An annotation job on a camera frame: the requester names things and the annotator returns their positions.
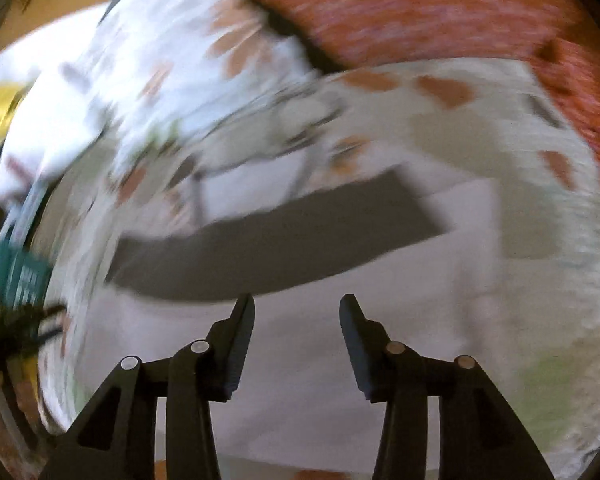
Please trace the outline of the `pale lilac towel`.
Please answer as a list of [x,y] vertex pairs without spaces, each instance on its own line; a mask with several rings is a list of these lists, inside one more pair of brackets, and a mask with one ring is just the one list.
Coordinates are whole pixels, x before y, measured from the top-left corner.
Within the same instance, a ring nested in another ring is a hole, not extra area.
[[391,205],[404,205],[406,173],[312,194],[236,220],[257,246],[234,242],[226,223],[191,240],[126,240],[93,297],[76,377],[97,387],[126,356],[172,356],[226,315],[242,291],[227,260],[256,272],[248,287],[256,322],[236,399],[213,412],[219,451],[306,469],[367,472],[382,411],[367,403],[339,323],[340,299],[423,356],[449,359],[492,350],[482,322],[498,309],[500,198],[492,179],[418,188],[419,205],[442,231],[415,244]]

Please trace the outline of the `quilted heart pattern bedspread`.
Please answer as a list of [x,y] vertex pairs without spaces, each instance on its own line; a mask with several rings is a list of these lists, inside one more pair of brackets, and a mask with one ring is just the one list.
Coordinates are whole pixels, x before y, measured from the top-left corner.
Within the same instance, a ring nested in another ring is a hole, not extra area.
[[67,429],[96,388],[76,377],[88,308],[126,240],[193,236],[312,194],[406,173],[411,233],[439,235],[418,188],[492,179],[500,198],[498,309],[482,322],[492,350],[473,353],[558,478],[600,449],[600,172],[591,150],[524,64],[445,60],[356,70],[290,88],[228,116],[209,134],[111,179],[114,141],[98,141],[50,198],[36,246],[55,263],[48,294],[68,306],[65,336],[40,363],[52,422]]

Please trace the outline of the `red floral pillow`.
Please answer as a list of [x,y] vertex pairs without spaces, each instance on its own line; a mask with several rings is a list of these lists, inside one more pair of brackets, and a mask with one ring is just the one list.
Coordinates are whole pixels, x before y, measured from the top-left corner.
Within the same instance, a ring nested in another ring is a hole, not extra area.
[[600,22],[581,0],[251,0],[323,73],[435,58],[528,62],[600,165]]

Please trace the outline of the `white floral pillow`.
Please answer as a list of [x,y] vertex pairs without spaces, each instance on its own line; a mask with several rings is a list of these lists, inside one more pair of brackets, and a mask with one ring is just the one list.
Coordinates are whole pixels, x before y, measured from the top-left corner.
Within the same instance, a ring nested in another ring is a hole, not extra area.
[[119,0],[30,84],[3,144],[0,200],[61,174],[100,136],[114,140],[121,181],[143,155],[311,78],[298,41],[248,0]]

